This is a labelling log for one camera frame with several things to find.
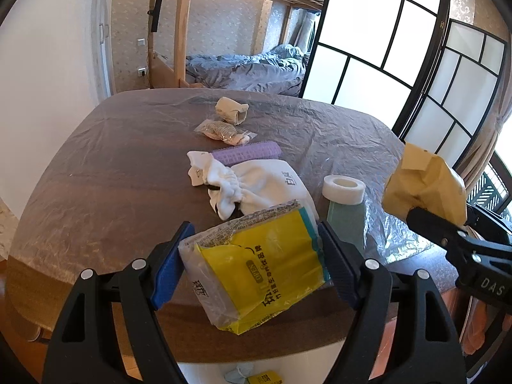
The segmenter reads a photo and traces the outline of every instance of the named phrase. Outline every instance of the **blue gripper pad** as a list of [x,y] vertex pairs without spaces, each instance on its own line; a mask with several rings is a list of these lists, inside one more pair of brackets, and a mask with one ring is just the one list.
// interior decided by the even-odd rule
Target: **blue gripper pad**
[[190,223],[180,228],[182,228],[181,231],[177,232],[177,236],[172,239],[173,244],[170,253],[165,257],[154,277],[151,303],[155,310],[160,309],[164,303],[171,299],[183,273],[183,261],[181,261],[178,252],[178,244],[184,238],[196,233],[194,226]]
[[324,246],[325,265],[338,296],[346,301],[352,309],[357,309],[361,299],[357,292],[357,279],[354,272],[343,257],[336,240],[323,223],[318,224],[318,234],[322,238]]

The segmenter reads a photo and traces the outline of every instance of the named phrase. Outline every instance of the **wooden floor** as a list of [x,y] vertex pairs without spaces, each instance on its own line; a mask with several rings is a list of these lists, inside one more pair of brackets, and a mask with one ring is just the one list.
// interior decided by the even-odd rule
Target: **wooden floor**
[[[28,370],[28,372],[38,381],[41,382],[43,375],[44,358],[46,357],[47,346],[38,342],[28,342],[17,335],[12,328],[6,313],[5,302],[5,270],[7,261],[0,261],[0,332],[5,337],[5,340],[11,347],[14,354],[18,357],[21,364]],[[454,307],[454,299],[456,293],[454,291],[446,292],[443,295],[444,301],[452,314]],[[381,375],[386,368],[389,353],[391,350],[391,343],[393,342],[393,334],[395,330],[396,321],[393,320],[386,325],[382,343],[380,346],[379,356],[375,363],[372,377]],[[129,364],[129,359],[124,359],[125,367],[129,375],[141,379],[137,366]]]

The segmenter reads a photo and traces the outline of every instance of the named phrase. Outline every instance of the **beige curtain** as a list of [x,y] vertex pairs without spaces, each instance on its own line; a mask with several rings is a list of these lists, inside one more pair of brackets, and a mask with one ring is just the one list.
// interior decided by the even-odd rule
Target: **beige curtain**
[[466,193],[469,194],[475,187],[478,179],[491,160],[492,153],[498,141],[498,135],[503,124],[512,115],[512,62],[511,47],[512,35],[509,36],[506,47],[506,57],[503,76],[501,77],[496,97],[489,114],[480,130],[480,134],[473,146],[457,168],[457,173],[464,179]]

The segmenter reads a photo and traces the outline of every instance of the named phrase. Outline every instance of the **purple hair roller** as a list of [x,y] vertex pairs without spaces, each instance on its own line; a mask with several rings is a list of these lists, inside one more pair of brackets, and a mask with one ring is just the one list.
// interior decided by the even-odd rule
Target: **purple hair roller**
[[233,166],[247,160],[278,159],[282,153],[281,147],[275,141],[260,141],[245,146],[214,150],[212,156],[224,166]]

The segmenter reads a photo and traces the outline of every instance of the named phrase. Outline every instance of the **table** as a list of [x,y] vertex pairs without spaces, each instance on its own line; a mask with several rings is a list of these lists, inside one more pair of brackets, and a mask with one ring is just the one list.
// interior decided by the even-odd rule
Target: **table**
[[[191,186],[186,156],[190,150],[225,147],[194,132],[212,117],[221,96],[249,103],[242,127],[258,133],[255,141],[280,144],[283,159],[304,181],[321,218],[328,210],[321,195],[325,175],[346,174],[367,184],[365,203],[371,218],[366,256],[386,262],[393,247],[398,253],[411,250],[411,238],[403,248],[378,245],[383,227],[403,228],[380,207],[385,181],[403,145],[375,118],[255,92],[123,92],[101,103],[71,134],[21,216],[8,260],[7,293],[25,319],[52,330],[83,269],[93,268],[98,274],[120,270],[170,239],[183,220],[192,221],[196,232],[221,223],[209,206],[206,187]],[[406,273],[426,268],[441,292],[451,289],[456,278],[437,247],[391,267]],[[396,308],[391,307],[390,317],[394,315]],[[121,352],[130,354],[119,305],[114,306],[114,316]],[[333,288],[326,288],[236,336],[209,324],[183,276],[157,317],[177,361],[220,363],[283,356],[342,340],[353,311]]]

